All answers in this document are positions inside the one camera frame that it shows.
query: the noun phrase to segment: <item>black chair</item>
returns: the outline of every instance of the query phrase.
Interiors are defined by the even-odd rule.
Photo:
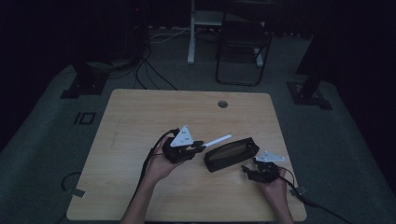
[[[218,60],[216,66],[217,82],[231,85],[256,86],[262,81],[272,36],[281,22],[282,12],[281,5],[271,3],[271,1],[240,0],[232,1],[228,4],[223,14],[216,55]],[[219,65],[221,53],[224,52],[225,47],[227,49],[251,49],[250,53],[254,56],[254,63],[265,49],[262,68],[257,81],[246,83],[220,79]]]

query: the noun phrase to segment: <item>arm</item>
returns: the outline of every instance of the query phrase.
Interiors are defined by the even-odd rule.
[[[154,154],[163,153],[163,143],[166,141],[164,138],[160,146],[154,150]],[[152,193],[158,181],[166,178],[171,172],[180,165],[173,164],[165,158],[164,155],[153,156],[148,164],[145,177],[142,179],[139,189],[136,192],[133,200],[126,209],[120,223],[145,223],[146,213],[149,208]]]
[[[284,169],[280,169],[280,176],[285,176],[285,173],[286,171]],[[294,223],[293,218],[291,217],[286,196],[286,182],[278,178],[270,184],[260,183],[260,188],[262,189],[265,198],[268,200],[268,203],[274,208],[279,224]]]

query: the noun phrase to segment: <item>dark background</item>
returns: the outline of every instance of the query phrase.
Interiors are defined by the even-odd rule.
[[[219,9],[225,2],[197,0],[197,8]],[[282,35],[313,36],[297,72],[320,76],[336,86],[395,190],[395,3],[277,2],[285,9]],[[111,63],[111,59],[138,57],[142,43],[136,37],[142,31],[136,26],[145,18],[153,27],[189,26],[190,7],[185,0],[148,0],[143,6],[126,0],[1,1],[0,148],[67,65],[76,59]]]

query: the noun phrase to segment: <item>white stick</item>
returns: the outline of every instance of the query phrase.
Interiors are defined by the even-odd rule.
[[[229,139],[229,138],[231,138],[231,137],[232,137],[232,135],[227,134],[227,135],[225,135],[225,136],[223,136],[223,137],[221,137],[221,138],[218,138],[218,139],[216,139],[216,140],[213,140],[213,141],[211,141],[211,142],[208,142],[208,143],[204,144],[204,147],[211,147],[211,146],[213,146],[213,145],[215,145],[215,144],[217,144],[217,143],[219,143],[219,142],[222,142],[222,141],[224,141],[224,140],[227,140],[227,139]]]

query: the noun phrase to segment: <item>wooden table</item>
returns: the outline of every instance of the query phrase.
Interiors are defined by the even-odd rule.
[[[220,108],[218,102],[228,107]],[[144,159],[165,132],[189,125],[195,141],[233,138],[184,162],[157,185],[147,221],[271,221],[276,217],[257,184],[241,165],[209,173],[204,155],[214,147],[252,137],[261,148],[285,157],[276,162],[292,171],[288,151],[266,93],[114,90],[78,181],[85,196],[73,196],[72,220],[120,220],[131,200]],[[294,220],[304,220],[304,205],[288,193]]]

